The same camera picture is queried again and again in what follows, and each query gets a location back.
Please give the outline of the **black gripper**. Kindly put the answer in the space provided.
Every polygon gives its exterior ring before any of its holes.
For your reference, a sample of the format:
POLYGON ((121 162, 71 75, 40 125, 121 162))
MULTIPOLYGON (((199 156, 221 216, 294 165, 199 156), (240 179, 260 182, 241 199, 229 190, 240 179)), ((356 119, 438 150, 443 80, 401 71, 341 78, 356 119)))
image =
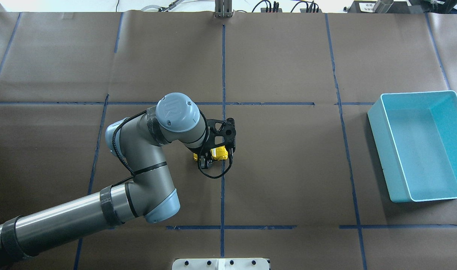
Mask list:
POLYGON ((198 155, 198 166, 201 170, 207 170, 212 167, 212 148, 200 146, 197 148, 189 148, 189 150, 194 155, 198 155))

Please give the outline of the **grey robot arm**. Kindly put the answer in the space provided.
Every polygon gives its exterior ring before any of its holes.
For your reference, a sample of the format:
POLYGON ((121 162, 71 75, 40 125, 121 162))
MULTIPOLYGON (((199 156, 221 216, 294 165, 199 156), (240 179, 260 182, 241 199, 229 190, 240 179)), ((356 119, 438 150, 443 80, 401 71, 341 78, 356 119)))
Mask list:
POLYGON ((170 93, 155 106, 108 126, 107 146, 129 176, 99 192, 1 224, 0 268, 139 217, 156 224, 176 215, 181 206, 164 146, 179 141, 206 157, 217 123, 185 94, 170 93))

